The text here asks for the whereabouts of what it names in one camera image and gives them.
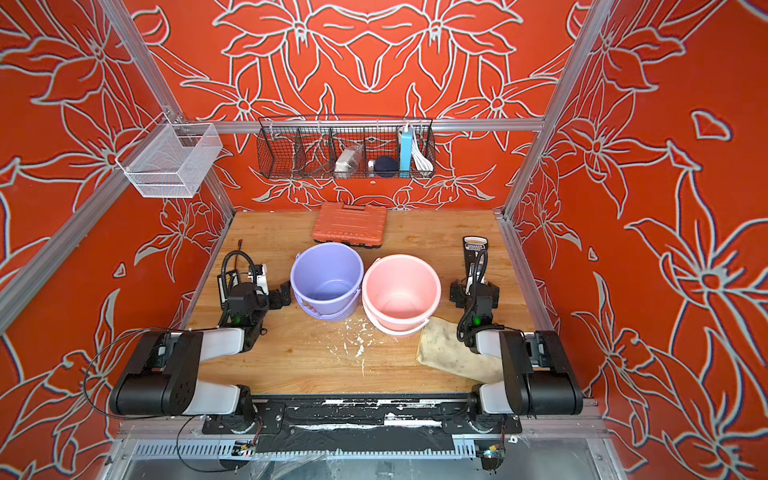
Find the yellow stained cloth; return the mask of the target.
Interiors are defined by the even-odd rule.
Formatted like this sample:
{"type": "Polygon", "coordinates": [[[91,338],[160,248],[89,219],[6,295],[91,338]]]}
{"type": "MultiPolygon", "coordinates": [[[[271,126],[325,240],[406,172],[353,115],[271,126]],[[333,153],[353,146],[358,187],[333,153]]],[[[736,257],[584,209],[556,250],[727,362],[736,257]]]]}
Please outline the yellow stained cloth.
{"type": "Polygon", "coordinates": [[[472,353],[456,338],[456,325],[433,316],[420,331],[417,361],[426,367],[483,384],[503,379],[499,358],[472,353]]]}

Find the pink plastic bucket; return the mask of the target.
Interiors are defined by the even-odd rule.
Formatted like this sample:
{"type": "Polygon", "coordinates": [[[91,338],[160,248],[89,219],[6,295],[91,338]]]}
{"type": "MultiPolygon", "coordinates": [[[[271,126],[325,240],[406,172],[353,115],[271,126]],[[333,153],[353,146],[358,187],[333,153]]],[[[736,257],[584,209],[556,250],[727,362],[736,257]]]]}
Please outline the pink plastic bucket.
{"type": "Polygon", "coordinates": [[[392,336],[423,329],[441,301],[442,285],[431,265],[406,254],[376,259],[362,281],[362,306],[369,321],[392,336]]]}

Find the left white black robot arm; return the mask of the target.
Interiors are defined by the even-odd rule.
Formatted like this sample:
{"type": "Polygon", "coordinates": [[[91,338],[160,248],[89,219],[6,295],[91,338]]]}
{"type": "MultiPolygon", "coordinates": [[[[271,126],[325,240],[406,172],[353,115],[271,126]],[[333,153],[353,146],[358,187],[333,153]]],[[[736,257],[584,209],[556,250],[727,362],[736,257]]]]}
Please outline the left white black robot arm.
{"type": "Polygon", "coordinates": [[[230,416],[250,425],[256,420],[250,389],[199,378],[200,364],[250,351],[267,332],[270,310],[291,304],[291,283],[264,291],[245,282],[224,291],[216,328],[183,332],[152,331],[141,336],[114,387],[110,411],[119,416],[230,416]]]}

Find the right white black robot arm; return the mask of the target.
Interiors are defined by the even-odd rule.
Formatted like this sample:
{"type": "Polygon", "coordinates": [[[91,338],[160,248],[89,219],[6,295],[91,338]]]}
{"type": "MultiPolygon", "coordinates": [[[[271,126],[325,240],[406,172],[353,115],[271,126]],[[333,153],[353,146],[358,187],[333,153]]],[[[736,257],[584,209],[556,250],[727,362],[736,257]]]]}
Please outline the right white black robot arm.
{"type": "Polygon", "coordinates": [[[558,334],[495,323],[498,297],[498,287],[479,281],[456,280],[450,286],[450,301],[463,310],[458,342],[501,361],[500,380],[473,388],[475,410],[483,415],[580,414],[583,394],[558,334]]]}

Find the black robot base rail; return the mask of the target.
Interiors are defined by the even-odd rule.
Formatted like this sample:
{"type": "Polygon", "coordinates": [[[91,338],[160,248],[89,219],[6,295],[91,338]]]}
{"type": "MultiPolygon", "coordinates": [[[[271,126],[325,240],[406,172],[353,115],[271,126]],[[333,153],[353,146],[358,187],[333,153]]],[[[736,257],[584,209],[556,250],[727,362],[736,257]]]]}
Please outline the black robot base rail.
{"type": "Polygon", "coordinates": [[[470,393],[257,395],[253,421],[205,417],[202,433],[250,440],[258,453],[475,455],[463,440],[498,443],[522,432],[512,414],[485,414],[470,393]]]}

